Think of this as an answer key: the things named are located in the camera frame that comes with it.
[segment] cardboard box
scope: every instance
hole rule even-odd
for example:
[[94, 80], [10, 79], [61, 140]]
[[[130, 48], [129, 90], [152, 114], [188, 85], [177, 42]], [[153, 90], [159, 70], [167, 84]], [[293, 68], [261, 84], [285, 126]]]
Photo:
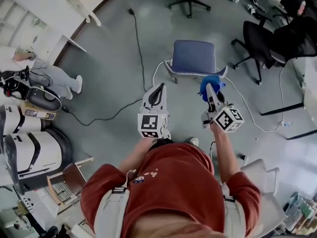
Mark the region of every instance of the cardboard box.
[[21, 111], [25, 116], [38, 117], [46, 120], [54, 120], [56, 116], [56, 112], [38, 109], [26, 101], [21, 103]]

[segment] white cable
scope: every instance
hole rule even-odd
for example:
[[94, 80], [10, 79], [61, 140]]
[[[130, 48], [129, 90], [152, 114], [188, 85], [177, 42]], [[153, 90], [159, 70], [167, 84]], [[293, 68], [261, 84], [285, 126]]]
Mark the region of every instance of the white cable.
[[[283, 73], [283, 71], [284, 71], [284, 68], [282, 68], [281, 73], [279, 74], [279, 89], [281, 90], [281, 97], [282, 97], [282, 103], [283, 103], [283, 108], [284, 108], [284, 98], [283, 98], [283, 90], [282, 90], [282, 73]], [[250, 108], [249, 108], [247, 102], [245, 101], [244, 97], [242, 96], [242, 94], [238, 91], [238, 89], [235, 87], [235, 85], [232, 83], [232, 81], [231, 81], [229, 78], [227, 78], [227, 77], [224, 77], [224, 78], [227, 79], [227, 80], [232, 84], [232, 86], [234, 87], [234, 89], [235, 89], [235, 90], [237, 91], [237, 93], [241, 96], [241, 98], [242, 98], [244, 104], [246, 105], [246, 107], [247, 107], [247, 109], [248, 109], [248, 111], [249, 111], [249, 113], [250, 113], [250, 116], [251, 116], [251, 119], [252, 119], [253, 124], [254, 124], [256, 127], [258, 127], [261, 131], [263, 131], [263, 132], [276, 132], [276, 131], [278, 130], [278, 128], [279, 128], [279, 127], [282, 125], [282, 123], [283, 123], [284, 112], [282, 112], [282, 121], [278, 124], [278, 126], [276, 127], [275, 130], [263, 130], [260, 126], [258, 126], [258, 125], [255, 123], [254, 118], [253, 118], [253, 115], [252, 115], [252, 113], [251, 113], [251, 110], [250, 110]]]

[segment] red sleeve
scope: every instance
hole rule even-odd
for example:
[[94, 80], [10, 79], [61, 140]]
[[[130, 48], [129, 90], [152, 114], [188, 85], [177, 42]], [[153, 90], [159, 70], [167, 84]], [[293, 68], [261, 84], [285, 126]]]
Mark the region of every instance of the red sleeve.
[[227, 186], [229, 187], [230, 195], [243, 206], [246, 217], [247, 237], [255, 228], [259, 219], [261, 193], [244, 172], [234, 174], [227, 182]]
[[103, 196], [111, 189], [125, 183], [125, 174], [112, 165], [102, 165], [86, 182], [81, 191], [81, 208], [92, 230], [99, 204]]

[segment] red t-shirt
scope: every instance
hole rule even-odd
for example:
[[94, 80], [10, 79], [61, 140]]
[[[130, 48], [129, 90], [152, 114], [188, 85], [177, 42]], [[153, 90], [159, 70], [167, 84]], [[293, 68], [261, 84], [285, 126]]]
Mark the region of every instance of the red t-shirt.
[[[128, 185], [130, 198], [121, 237], [127, 236], [139, 216], [157, 209], [182, 212], [214, 231], [223, 232], [224, 199], [213, 174], [209, 156], [193, 145], [174, 143], [150, 151], [138, 176]], [[85, 184], [81, 192], [81, 206], [92, 229], [102, 197], [109, 190], [122, 186], [125, 179], [124, 173], [106, 164]], [[243, 172], [233, 175], [227, 186], [230, 195], [243, 206], [248, 235], [259, 218], [260, 191]]]

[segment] forearm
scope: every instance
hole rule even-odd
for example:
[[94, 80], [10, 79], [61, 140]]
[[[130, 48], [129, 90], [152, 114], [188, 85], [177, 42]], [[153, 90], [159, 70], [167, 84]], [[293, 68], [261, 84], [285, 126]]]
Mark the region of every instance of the forearm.
[[215, 135], [218, 165], [222, 182], [228, 182], [230, 177], [240, 171], [240, 166], [234, 155], [232, 144], [226, 133]]
[[129, 172], [129, 170], [138, 170], [152, 144], [152, 139], [142, 138], [140, 142], [134, 147], [133, 152], [121, 162], [118, 169], [123, 173]]
[[26, 53], [26, 52], [15, 52], [13, 59], [16, 61], [23, 61], [28, 58], [32, 58], [34, 56], [33, 52]]

